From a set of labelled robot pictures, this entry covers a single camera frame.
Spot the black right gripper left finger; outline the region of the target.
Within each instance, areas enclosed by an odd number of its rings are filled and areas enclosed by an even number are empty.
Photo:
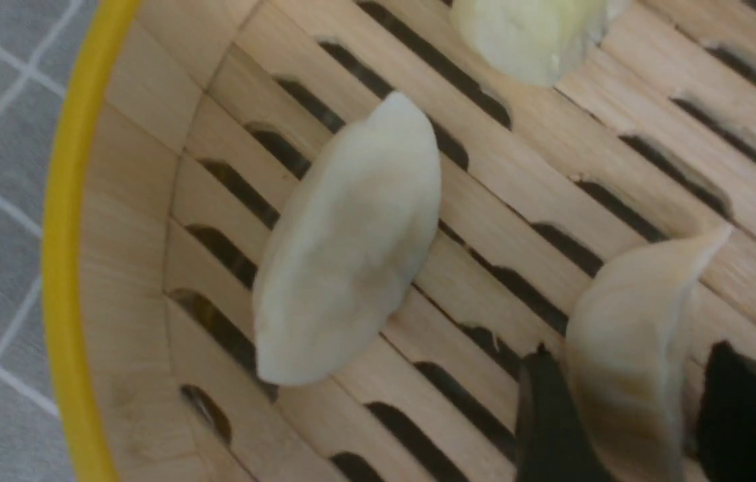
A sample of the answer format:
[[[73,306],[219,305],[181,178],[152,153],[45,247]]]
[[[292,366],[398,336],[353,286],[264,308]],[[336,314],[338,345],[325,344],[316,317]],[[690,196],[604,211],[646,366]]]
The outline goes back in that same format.
[[[611,481],[579,419],[558,360],[540,343],[522,357],[516,481]]]

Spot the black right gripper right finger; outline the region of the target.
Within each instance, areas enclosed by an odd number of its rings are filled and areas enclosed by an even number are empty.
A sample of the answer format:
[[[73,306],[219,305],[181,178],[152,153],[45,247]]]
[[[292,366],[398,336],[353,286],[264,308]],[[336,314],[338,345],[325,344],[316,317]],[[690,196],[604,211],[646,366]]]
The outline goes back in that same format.
[[[756,481],[756,361],[712,346],[696,421],[697,459],[710,481]]]

